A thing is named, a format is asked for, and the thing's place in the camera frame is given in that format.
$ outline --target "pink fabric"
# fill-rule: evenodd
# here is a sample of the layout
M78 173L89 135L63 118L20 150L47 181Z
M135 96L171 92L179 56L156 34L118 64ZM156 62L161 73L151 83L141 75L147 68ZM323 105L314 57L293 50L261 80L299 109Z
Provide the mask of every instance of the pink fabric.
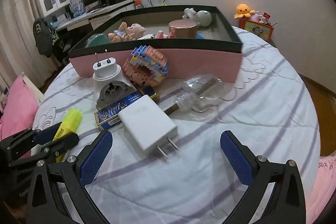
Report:
M24 83L20 75L9 89L7 104L0 119L0 140L31 128L37 109L34 92Z
M336 189L336 157L321 157L313 190L306 201L306 224L312 224Z
M243 55L234 52L222 52L195 49L159 49L169 63L168 78L185 79L197 73L210 72L224 82L236 82ZM131 51L118 51L97 54L98 60L114 57L123 65ZM71 64L81 77L92 77L93 64L97 62L94 54L70 59Z

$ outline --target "orange box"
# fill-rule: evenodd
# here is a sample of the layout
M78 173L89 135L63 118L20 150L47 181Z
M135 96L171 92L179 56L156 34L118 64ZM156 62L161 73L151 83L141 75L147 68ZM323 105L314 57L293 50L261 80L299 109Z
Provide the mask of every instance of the orange box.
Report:
M267 42L270 42L274 28L271 25L257 23L248 19L239 19L239 28L254 33Z

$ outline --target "pink cushion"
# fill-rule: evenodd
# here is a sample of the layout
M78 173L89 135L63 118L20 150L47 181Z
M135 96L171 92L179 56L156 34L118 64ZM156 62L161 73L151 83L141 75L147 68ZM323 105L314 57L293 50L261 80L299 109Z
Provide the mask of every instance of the pink cushion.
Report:
M20 75L9 89L7 104L0 119L0 140L26 128L31 128L37 109L38 104L34 92L25 84Z
M306 200L306 224L312 224L336 189L336 157L321 157L313 190Z

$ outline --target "orange octopus plush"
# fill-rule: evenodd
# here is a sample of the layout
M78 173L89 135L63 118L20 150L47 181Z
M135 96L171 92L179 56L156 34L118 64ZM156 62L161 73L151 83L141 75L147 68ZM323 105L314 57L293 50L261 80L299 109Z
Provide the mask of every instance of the orange octopus plush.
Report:
M238 18L250 18L251 15L255 14L254 10L250 10L250 7L248 7L246 4L239 4L237 6L237 13L234 16L234 19Z

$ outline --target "plug prong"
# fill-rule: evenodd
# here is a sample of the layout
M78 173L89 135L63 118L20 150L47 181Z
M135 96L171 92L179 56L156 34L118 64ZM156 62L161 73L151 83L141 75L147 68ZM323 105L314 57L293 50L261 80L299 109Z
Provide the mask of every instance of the plug prong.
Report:
M107 56L107 63L111 63L111 60L109 59L108 56Z
M100 67L101 63L98 61L97 53L95 53L95 54L96 54L97 66Z
M161 154L162 154L166 159L168 159L168 156L166 155L166 153L163 152L162 149L161 149L159 146L156 146L156 148L161 152Z
M168 142L170 142L171 143L171 145L176 149L176 150L179 150L179 147L170 139L170 138L168 138L167 137L167 140L168 140Z

